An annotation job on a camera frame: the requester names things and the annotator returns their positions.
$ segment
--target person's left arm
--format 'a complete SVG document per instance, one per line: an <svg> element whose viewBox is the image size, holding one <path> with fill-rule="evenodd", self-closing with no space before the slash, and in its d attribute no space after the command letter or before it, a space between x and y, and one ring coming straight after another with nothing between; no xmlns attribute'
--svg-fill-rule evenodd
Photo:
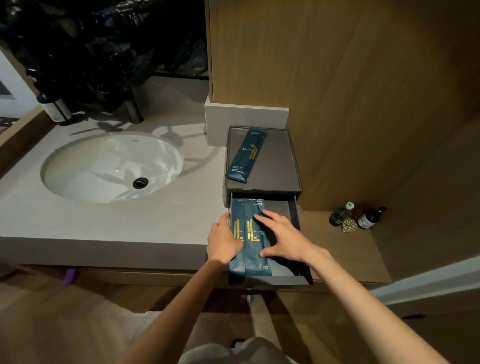
<svg viewBox="0 0 480 364"><path fill-rule="evenodd" d="M208 260L117 364L177 364L215 283L242 248L227 222L228 213L208 234Z"/></svg>

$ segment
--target blue packet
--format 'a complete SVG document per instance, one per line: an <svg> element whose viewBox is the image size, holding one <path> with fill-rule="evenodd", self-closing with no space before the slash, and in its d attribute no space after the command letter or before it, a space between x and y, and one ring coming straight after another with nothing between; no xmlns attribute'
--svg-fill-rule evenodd
<svg viewBox="0 0 480 364"><path fill-rule="evenodd" d="M231 180L247 183L248 176L268 133L259 128L251 127L238 149L225 176Z"/></svg>
<svg viewBox="0 0 480 364"><path fill-rule="evenodd" d="M232 232L237 239L243 239L242 250L230 262L230 272L235 275L272 275L268 259L258 256L264 248L270 246L270 242L253 217L254 214L261 215L264 208L263 199L232 199Z"/></svg>

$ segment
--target storage box lid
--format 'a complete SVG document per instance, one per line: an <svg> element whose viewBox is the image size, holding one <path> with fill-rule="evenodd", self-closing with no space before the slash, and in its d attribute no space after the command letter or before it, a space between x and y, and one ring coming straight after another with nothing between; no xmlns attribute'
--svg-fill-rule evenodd
<svg viewBox="0 0 480 364"><path fill-rule="evenodd" d="M247 135L248 127L230 126L227 141L227 165ZM288 130L262 128L268 132L265 143L259 152L247 183L228 178L225 186L236 192L290 193L301 192L300 176Z"/></svg>

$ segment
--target person's left hand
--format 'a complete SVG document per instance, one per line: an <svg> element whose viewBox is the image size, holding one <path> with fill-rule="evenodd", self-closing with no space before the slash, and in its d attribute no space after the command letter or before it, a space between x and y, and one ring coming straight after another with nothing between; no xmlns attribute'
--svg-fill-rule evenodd
<svg viewBox="0 0 480 364"><path fill-rule="evenodd" d="M227 265L243 246L241 239L233 237L227 222L229 215L229 212L223 214L218 223L212 224L212 229L208 233L208 259L217 260L223 265Z"/></svg>

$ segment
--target open drawer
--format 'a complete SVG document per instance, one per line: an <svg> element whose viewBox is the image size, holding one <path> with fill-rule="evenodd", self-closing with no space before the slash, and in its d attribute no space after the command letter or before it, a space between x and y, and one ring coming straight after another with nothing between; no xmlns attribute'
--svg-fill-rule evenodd
<svg viewBox="0 0 480 364"><path fill-rule="evenodd" d="M265 201L267 210L286 216L293 226L300 230L300 219L297 211L297 199L295 195L287 194L255 194L255 193L231 193L230 198L256 198ZM266 232L271 245L276 244L276 237L271 230ZM229 284L241 284L242 286L256 286L259 284L295 286L313 284L310 268L302 263L281 257L268 258L271 276L237 276L229 274Z"/></svg>

